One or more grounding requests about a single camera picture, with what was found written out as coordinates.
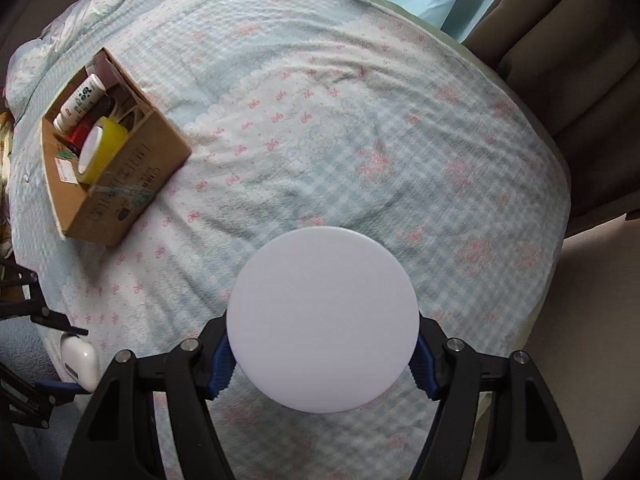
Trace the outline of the yellow tape roll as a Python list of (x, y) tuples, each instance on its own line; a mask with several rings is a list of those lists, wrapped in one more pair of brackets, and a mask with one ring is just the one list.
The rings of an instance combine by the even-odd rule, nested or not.
[(129, 131), (124, 126), (110, 118), (101, 117), (89, 132), (80, 152), (78, 182), (95, 185), (128, 139)]

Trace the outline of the white earbuds case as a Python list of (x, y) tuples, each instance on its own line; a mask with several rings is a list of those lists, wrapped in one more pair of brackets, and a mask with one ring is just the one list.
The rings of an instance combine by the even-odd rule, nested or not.
[(90, 342), (75, 334), (63, 334), (60, 342), (63, 368), (84, 390), (93, 392), (101, 380), (100, 363)]

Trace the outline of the pale jar white lid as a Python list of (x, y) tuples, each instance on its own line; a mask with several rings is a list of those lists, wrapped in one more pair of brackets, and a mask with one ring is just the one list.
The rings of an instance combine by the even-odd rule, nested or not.
[(416, 292), (381, 244), (342, 228), (285, 233), (247, 261), (227, 309), (230, 348), (248, 380), (286, 408), (360, 408), (408, 367)]

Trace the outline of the brown curtain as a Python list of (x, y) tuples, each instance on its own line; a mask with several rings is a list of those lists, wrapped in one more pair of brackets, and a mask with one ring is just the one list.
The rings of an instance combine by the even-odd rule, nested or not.
[(639, 0), (495, 0), (464, 45), (559, 148), (568, 235), (639, 209)]

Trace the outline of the red rectangular box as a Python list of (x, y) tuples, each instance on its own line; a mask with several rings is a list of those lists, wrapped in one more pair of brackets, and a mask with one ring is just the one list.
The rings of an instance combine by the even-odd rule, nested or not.
[(82, 147), (84, 146), (89, 132), (92, 130), (98, 118), (92, 117), (87, 114), (84, 118), (81, 119), (80, 122), (70, 130), (70, 133), (67, 136), (68, 143), (70, 144), (70, 149), (76, 154), (79, 155)]

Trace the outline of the white pill bottle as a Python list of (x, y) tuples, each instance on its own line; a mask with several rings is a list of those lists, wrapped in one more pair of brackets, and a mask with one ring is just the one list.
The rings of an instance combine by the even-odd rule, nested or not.
[(104, 83), (96, 74), (90, 74), (61, 105), (53, 125), (62, 133), (69, 132), (91, 110), (106, 92)]

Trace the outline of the checkered floral bed sheet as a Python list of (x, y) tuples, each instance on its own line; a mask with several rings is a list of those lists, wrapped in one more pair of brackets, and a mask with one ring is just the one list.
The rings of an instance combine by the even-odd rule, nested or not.
[[(42, 154), (44, 113), (100, 49), (192, 150), (112, 248), (61, 234)], [(513, 92), (381, 0), (78, 0), (15, 51), (6, 99), (16, 260), (102, 364), (195, 336), (259, 247), (318, 226), (381, 243), (424, 315), (505, 356), (570, 212), (559, 150)]]

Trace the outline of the cardboard box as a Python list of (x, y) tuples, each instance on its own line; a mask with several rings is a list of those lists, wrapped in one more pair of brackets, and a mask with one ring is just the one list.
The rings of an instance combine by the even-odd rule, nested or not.
[(192, 150), (101, 49), (41, 119), (44, 171), (64, 238), (118, 244)]

